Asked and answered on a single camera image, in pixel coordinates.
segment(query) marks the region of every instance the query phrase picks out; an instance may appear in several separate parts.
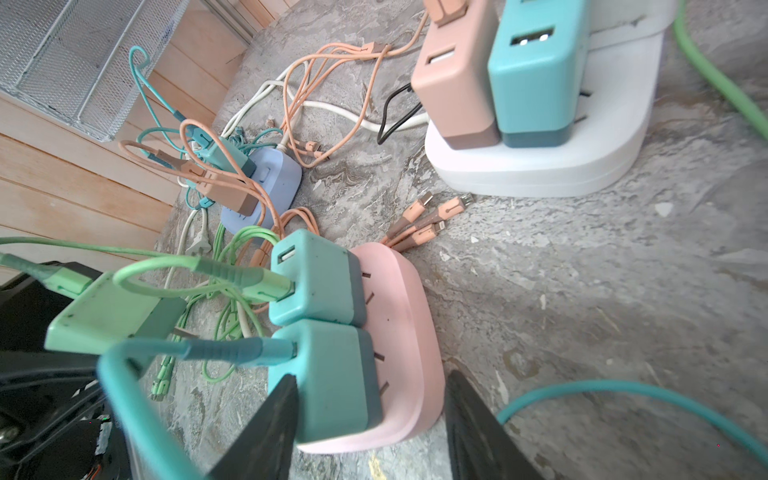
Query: usb port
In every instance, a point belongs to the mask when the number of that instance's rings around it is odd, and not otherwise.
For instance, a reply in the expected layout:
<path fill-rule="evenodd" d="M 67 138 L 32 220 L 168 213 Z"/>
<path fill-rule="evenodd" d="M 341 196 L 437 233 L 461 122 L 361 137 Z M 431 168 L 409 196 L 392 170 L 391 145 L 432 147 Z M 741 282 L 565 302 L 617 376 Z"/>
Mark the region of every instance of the usb port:
<path fill-rule="evenodd" d="M 288 260 L 290 257 L 293 257 L 296 255 L 296 246 L 293 246 L 289 248 L 288 250 L 282 252 L 280 255 L 277 256 L 277 262 L 282 263 L 286 260 Z"/>
<path fill-rule="evenodd" d="M 519 35 L 512 39 L 511 45 L 526 45 L 530 41 L 546 41 L 554 34 L 554 27 Z"/>
<path fill-rule="evenodd" d="M 428 64 L 433 64 L 433 63 L 437 63 L 437 62 L 439 62 L 441 60 L 447 60 L 447 59 L 451 58 L 454 55 L 454 53 L 456 53 L 456 49 L 451 47 L 451 49 L 448 50 L 448 51 L 442 51 L 442 52 L 440 52 L 438 54 L 434 54 L 434 55 L 428 56 L 427 57 L 427 63 Z"/>

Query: power switch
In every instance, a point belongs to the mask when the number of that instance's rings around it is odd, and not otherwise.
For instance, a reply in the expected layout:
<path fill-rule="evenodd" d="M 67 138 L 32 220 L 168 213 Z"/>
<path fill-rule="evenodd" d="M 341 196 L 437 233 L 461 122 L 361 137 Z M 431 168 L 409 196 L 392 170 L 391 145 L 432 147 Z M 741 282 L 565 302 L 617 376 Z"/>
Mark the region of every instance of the power switch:
<path fill-rule="evenodd" d="M 257 171 L 256 180 L 257 180 L 257 181 L 258 181 L 260 184 L 263 184 L 263 183 L 266 181 L 266 179 L 269 177 L 269 175 L 270 175 L 270 171 L 271 171 L 272 169 L 270 169 L 270 168 L 268 168 L 268 167 L 261 167 L 261 168 L 259 168 L 259 169 L 257 169 L 257 170 L 258 170 L 258 171 Z"/>

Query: pink power strip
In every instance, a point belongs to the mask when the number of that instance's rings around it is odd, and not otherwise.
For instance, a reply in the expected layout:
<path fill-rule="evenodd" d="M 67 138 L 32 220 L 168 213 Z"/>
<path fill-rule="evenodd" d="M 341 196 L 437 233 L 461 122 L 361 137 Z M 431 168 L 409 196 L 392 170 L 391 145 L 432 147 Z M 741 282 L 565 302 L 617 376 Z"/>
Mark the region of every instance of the pink power strip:
<path fill-rule="evenodd" d="M 352 249 L 360 259 L 368 321 L 384 419 L 355 435 L 299 444 L 307 453 L 377 449 L 409 439 L 434 425 L 442 411 L 445 373 L 435 325 L 419 272 L 381 243 Z"/>

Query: wire mesh basket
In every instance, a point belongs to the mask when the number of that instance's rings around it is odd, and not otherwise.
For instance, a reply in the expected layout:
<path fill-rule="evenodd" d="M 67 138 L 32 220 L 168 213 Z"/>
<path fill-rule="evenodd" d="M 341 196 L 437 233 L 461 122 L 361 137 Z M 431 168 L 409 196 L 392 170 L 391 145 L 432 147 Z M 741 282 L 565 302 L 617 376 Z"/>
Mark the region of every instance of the wire mesh basket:
<path fill-rule="evenodd" d="M 138 96 L 128 51 L 133 45 L 147 50 L 148 76 L 188 3 L 0 0 L 0 89 L 99 141 L 111 141 Z"/>

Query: marble-patterned floor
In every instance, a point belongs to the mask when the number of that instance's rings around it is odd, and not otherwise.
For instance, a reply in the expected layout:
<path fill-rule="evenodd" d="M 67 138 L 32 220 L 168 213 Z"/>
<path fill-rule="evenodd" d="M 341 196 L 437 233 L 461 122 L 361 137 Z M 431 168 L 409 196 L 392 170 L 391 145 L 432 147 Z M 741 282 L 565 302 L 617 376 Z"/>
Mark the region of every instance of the marble-patterned floor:
<path fill-rule="evenodd" d="M 257 35 L 215 126 L 264 80 L 328 41 L 402 44 L 421 8 L 405 0 L 302 0 Z M 765 1 L 690 0 L 688 18 L 702 51 L 768 107 Z M 416 56 L 382 66 L 369 118 L 380 118 L 386 95 L 409 80 Z M 636 380 L 698 399 L 768 442 L 766 142 L 700 79 L 669 34 L 662 62 L 644 146 L 616 184 L 579 198 L 477 197 L 406 257 L 422 276 L 446 372 L 463 371 L 493 412 L 556 382 Z M 340 68 L 314 98 L 358 109 L 371 69 Z M 391 114 L 410 109 L 408 102 Z M 244 125 L 252 134 L 281 115 L 275 93 Z M 297 130 L 331 144 L 350 127 L 311 111 Z M 424 133 L 394 134 L 379 147 L 374 133 L 359 132 L 330 161 L 305 170 L 295 205 L 311 208 L 323 236 L 345 247 L 378 240 L 424 191 L 439 201 L 456 195 L 427 161 Z M 181 201 L 161 249 L 175 246 L 185 209 Z M 211 215 L 213 229 L 217 207 Z M 174 285 L 193 281 L 179 273 Z M 209 336 L 220 308 L 202 306 L 189 328 Z M 263 401 L 266 374 L 237 371 L 210 385 L 198 363 L 186 362 L 175 378 L 161 414 L 207 470 Z M 550 480 L 768 478 L 699 419 L 636 397 L 546 402 L 513 418 L 508 433 Z M 447 451 L 440 420 L 371 452 L 296 451 L 291 478 L 450 478 Z"/>

